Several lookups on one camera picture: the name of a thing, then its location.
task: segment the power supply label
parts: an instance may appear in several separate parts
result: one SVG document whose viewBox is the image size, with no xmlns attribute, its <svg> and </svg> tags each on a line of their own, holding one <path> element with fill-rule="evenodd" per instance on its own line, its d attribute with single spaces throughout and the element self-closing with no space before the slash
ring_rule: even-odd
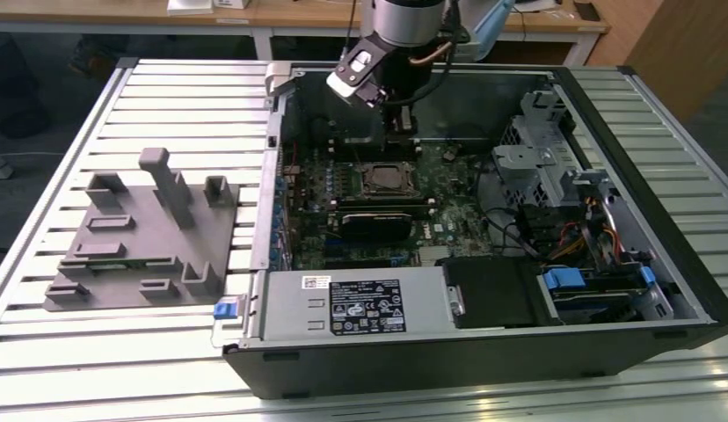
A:
<svg viewBox="0 0 728 422">
<path fill-rule="evenodd" d="M 336 281 L 329 287 L 336 336 L 407 331 L 400 280 Z"/>
</svg>

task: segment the barcode label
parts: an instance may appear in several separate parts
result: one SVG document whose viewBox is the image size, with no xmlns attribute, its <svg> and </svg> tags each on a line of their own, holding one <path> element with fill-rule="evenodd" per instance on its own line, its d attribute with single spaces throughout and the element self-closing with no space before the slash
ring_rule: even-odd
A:
<svg viewBox="0 0 728 422">
<path fill-rule="evenodd" d="M 302 276 L 302 288 L 329 288 L 329 275 L 305 275 Z"/>
</svg>

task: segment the cable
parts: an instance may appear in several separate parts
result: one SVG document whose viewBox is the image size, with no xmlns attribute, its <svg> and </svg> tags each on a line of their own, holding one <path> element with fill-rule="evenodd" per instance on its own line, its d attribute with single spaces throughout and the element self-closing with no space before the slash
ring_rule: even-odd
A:
<svg viewBox="0 0 728 422">
<path fill-rule="evenodd" d="M 516 222 L 509 222 L 508 224 L 505 224 L 505 229 L 503 229 L 503 246 L 500 247 L 500 253 L 504 253 L 509 247 L 508 246 L 508 229 L 511 228 L 511 226 L 519 227 L 519 224 Z"/>
<path fill-rule="evenodd" d="M 427 84 L 423 88 L 417 90 L 417 92 L 413 94 L 413 97 L 407 99 L 400 99 L 396 101 L 384 101 L 384 106 L 391 107 L 403 107 L 403 106 L 411 106 L 413 103 L 416 103 L 419 100 L 424 99 L 428 95 L 431 95 L 437 88 L 443 85 L 445 82 L 445 79 L 448 78 L 448 75 L 451 74 L 451 69 L 453 65 L 453 59 L 456 58 L 456 50 L 459 46 L 459 39 L 461 37 L 461 9 L 459 8 L 459 0 L 451 0 L 451 9 L 448 10 L 448 14 L 452 17 L 453 20 L 453 37 L 452 37 L 452 48 L 448 52 L 448 59 L 445 60 L 445 67 L 443 68 L 443 73 L 440 76 L 437 76 L 437 79 L 431 81 L 429 84 Z"/>
<path fill-rule="evenodd" d="M 565 227 L 563 228 L 563 230 L 560 231 L 560 243 L 559 243 L 559 246 L 563 246 L 563 244 L 565 243 L 565 234 L 568 233 L 568 230 L 571 227 L 573 226 L 577 226 L 577 223 L 576 222 L 569 222 L 565 224 Z"/>
<path fill-rule="evenodd" d="M 427 57 L 423 57 L 421 59 L 409 57 L 409 63 L 412 64 L 412 66 L 427 66 L 428 64 L 435 62 L 441 55 L 445 54 L 448 48 L 451 47 L 453 47 L 453 42 L 448 41 L 445 44 L 439 46 L 437 49 Z"/>
<path fill-rule="evenodd" d="M 292 167 L 297 165 L 297 138 L 294 138 L 294 155 L 292 156 Z"/>
<path fill-rule="evenodd" d="M 612 236 L 612 252 L 615 254 L 615 262 L 620 264 L 620 235 L 608 226 L 604 226 L 604 231 Z"/>
<path fill-rule="evenodd" d="M 352 40 L 352 28 L 355 27 L 355 14 L 356 14 L 356 0 L 352 0 L 352 16 L 349 17 L 349 29 L 345 32 L 344 53 L 341 53 L 343 59 L 345 55 L 349 54 L 349 41 Z"/>
<path fill-rule="evenodd" d="M 45 152 L 45 151 L 34 151 L 34 152 L 10 152 L 6 154 L 0 154 L 0 156 L 64 156 L 64 152 Z"/>
<path fill-rule="evenodd" d="M 491 226 L 495 229 L 500 230 L 501 233 L 505 233 L 508 235 L 508 237 L 520 245 L 520 247 L 524 249 L 524 251 L 529 254 L 532 258 L 544 259 L 539 251 L 533 249 L 533 246 L 531 246 L 524 239 L 521 239 L 516 235 L 512 235 L 508 231 L 504 231 L 505 229 L 503 228 L 503 226 L 500 226 L 488 216 L 485 218 Z"/>
<path fill-rule="evenodd" d="M 523 11 L 519 10 L 519 8 L 516 6 L 513 6 L 513 10 L 520 13 L 520 24 L 523 25 L 524 27 L 524 39 L 520 41 L 520 42 L 527 42 L 527 37 L 529 35 L 529 32 L 527 31 L 527 15 L 524 14 Z"/>
</svg>

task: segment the red wire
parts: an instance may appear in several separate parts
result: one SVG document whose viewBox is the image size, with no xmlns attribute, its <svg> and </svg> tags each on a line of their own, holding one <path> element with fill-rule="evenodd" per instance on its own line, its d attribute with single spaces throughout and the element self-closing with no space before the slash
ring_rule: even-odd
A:
<svg viewBox="0 0 728 422">
<path fill-rule="evenodd" d="M 297 140 L 294 140 L 294 155 L 292 156 L 292 166 L 297 164 Z"/>
<path fill-rule="evenodd" d="M 563 228 L 563 231 L 560 231 L 560 243 L 557 244 L 559 246 L 563 246 L 563 244 L 565 243 L 565 234 L 568 233 L 568 229 L 573 226 L 577 226 L 576 222 L 565 223 L 565 227 Z"/>
</svg>

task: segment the black cable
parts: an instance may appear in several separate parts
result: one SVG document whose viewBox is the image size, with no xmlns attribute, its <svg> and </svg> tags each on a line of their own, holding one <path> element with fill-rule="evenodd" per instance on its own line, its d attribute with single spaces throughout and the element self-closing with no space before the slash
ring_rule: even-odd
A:
<svg viewBox="0 0 728 422">
<path fill-rule="evenodd" d="M 513 6 L 513 10 L 520 13 L 520 24 L 524 27 L 524 39 L 521 42 L 527 42 L 527 36 L 529 35 L 529 32 L 527 31 L 527 15 L 524 15 L 524 12 L 519 10 L 516 6 Z"/>
<path fill-rule="evenodd" d="M 437 88 L 443 85 L 445 82 L 445 79 L 448 78 L 448 75 L 451 74 L 451 68 L 453 65 L 453 59 L 456 57 L 456 50 L 459 49 L 459 40 L 461 38 L 461 9 L 459 8 L 459 0 L 451 1 L 451 9 L 448 10 L 448 14 L 452 17 L 453 21 L 453 36 L 452 36 L 452 48 L 448 53 L 448 59 L 445 60 L 445 67 L 443 68 L 443 73 L 440 76 L 437 76 L 437 79 L 431 81 L 429 84 L 427 84 L 417 92 L 413 94 L 413 97 L 407 99 L 400 99 L 396 101 L 384 101 L 384 106 L 391 107 L 403 107 L 403 106 L 411 106 L 413 103 L 424 99 L 428 95 L 431 95 Z"/>
<path fill-rule="evenodd" d="M 509 246 L 508 246 L 508 229 L 511 228 L 511 226 L 519 227 L 519 224 L 516 222 L 509 222 L 508 224 L 505 224 L 505 228 L 503 229 L 503 246 L 500 247 L 500 253 L 505 253 L 505 250 L 509 248 Z"/>
<path fill-rule="evenodd" d="M 500 226 L 489 217 L 485 217 L 485 218 L 487 218 L 487 222 L 491 224 L 491 226 L 495 229 L 500 230 L 500 232 L 503 232 L 503 233 L 505 233 L 508 235 L 508 237 L 520 245 L 523 250 L 527 252 L 527 254 L 529 254 L 529 256 L 532 258 L 535 258 L 537 260 L 545 260 L 544 257 L 541 257 L 541 254 L 539 253 L 539 251 L 536 249 L 533 249 L 533 246 L 531 246 L 524 239 L 521 239 L 516 235 L 512 235 L 508 231 L 503 231 L 504 230 L 503 226 Z"/>
<path fill-rule="evenodd" d="M 349 41 L 352 40 L 352 28 L 355 27 L 355 13 L 356 13 L 356 0 L 352 0 L 352 16 L 349 17 L 349 29 L 345 32 L 345 44 L 344 44 L 344 53 L 341 58 L 349 54 Z"/>
</svg>

